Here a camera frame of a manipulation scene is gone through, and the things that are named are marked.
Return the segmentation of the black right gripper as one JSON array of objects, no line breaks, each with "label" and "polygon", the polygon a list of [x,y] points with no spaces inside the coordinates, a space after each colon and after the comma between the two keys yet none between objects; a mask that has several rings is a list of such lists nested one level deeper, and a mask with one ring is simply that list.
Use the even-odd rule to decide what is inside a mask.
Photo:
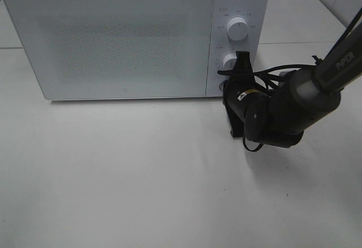
[{"label": "black right gripper", "polygon": [[236,51],[232,75],[223,89],[233,138],[267,139],[269,135],[269,96],[252,74],[250,52]]}]

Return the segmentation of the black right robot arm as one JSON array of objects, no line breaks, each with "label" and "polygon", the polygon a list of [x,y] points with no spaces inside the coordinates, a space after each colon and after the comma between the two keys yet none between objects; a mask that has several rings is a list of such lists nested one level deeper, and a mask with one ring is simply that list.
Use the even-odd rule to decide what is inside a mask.
[{"label": "black right robot arm", "polygon": [[248,52],[237,52],[227,76],[222,101],[231,136],[263,145],[289,148],[304,130],[330,114],[341,91],[361,76],[361,25],[347,32],[315,65],[283,65],[254,72]]}]

